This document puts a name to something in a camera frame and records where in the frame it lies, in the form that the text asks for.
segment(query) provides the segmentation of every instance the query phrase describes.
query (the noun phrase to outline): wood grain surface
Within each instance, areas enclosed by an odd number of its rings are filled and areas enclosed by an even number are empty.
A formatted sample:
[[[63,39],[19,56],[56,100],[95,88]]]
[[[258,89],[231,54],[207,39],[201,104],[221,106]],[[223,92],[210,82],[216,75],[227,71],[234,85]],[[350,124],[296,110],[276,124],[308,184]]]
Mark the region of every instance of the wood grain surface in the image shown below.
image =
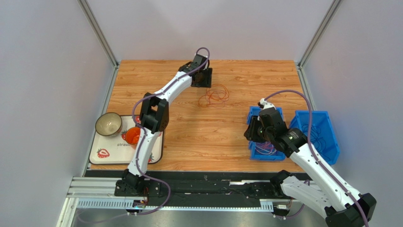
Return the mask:
[[[134,104],[146,92],[154,93],[176,74],[183,61],[122,61],[108,112],[129,115]],[[294,89],[302,92],[293,61],[210,61],[212,83],[222,84],[229,91],[223,108],[199,107],[198,100],[206,88],[190,87],[169,107],[162,159],[148,166],[149,170],[290,172],[303,170],[286,159],[282,162],[252,161],[247,129],[249,106],[273,92]],[[270,99],[282,107],[286,123],[295,110],[305,110],[304,100],[285,93]],[[91,169],[125,169],[127,165],[92,165]]]

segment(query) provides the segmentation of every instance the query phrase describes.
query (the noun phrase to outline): white wall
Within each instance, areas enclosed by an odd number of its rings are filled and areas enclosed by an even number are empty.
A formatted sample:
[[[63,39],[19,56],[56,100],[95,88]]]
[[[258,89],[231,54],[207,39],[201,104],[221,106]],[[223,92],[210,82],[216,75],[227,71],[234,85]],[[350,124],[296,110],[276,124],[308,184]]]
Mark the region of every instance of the white wall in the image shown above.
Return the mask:
[[[372,227],[401,226],[403,2],[345,0],[305,67],[341,154],[335,169],[377,200]]]
[[[332,0],[88,0],[118,61],[299,61]]]
[[[0,7],[0,226],[55,226],[113,68],[75,0]]]

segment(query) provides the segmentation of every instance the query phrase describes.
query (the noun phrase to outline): beige bowl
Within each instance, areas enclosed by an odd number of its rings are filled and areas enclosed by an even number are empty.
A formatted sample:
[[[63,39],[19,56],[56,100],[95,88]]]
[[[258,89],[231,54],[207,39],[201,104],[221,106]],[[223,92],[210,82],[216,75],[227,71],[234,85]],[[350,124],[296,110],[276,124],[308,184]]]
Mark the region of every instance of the beige bowl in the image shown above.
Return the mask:
[[[106,113],[95,123],[95,131],[101,136],[117,136],[121,130],[122,118],[117,113]]]

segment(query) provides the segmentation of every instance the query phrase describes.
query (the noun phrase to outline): blue plastic bin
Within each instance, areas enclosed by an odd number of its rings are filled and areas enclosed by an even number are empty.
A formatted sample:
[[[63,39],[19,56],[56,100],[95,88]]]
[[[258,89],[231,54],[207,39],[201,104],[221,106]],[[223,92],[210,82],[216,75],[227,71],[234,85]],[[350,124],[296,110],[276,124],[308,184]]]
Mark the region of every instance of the blue plastic bin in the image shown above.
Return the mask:
[[[307,110],[297,110],[289,127],[298,128],[308,136],[308,120],[309,112]],[[328,112],[312,111],[311,128],[311,143],[329,165],[334,165],[339,158],[340,149]]]
[[[276,107],[276,109],[280,112],[281,117],[283,117],[283,112],[282,112],[281,107]],[[247,124],[250,123],[252,116],[259,116],[260,111],[261,111],[261,108],[258,106],[249,107],[249,114],[246,119],[246,123]],[[261,160],[261,161],[283,161],[285,159],[285,154],[282,152],[276,151],[275,148],[272,148],[273,153],[270,155],[263,155],[263,154],[259,153],[258,151],[256,151],[256,144],[258,144],[258,146],[261,145],[260,143],[255,143],[255,142],[249,141],[248,149],[251,150],[250,159]]]

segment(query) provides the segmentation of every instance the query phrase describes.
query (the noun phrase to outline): tray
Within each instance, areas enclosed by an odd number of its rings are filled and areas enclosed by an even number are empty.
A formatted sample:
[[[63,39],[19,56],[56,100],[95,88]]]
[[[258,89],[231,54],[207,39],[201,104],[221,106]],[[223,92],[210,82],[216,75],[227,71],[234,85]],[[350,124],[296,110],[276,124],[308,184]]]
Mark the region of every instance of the tray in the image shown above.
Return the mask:
[[[89,161],[92,164],[128,164],[131,162],[135,150],[123,139],[123,134],[135,124],[131,115],[122,116],[122,122],[122,132],[116,137],[105,137],[95,132],[89,155]],[[164,133],[160,132],[152,149],[149,164],[157,163],[162,158],[163,140]]]

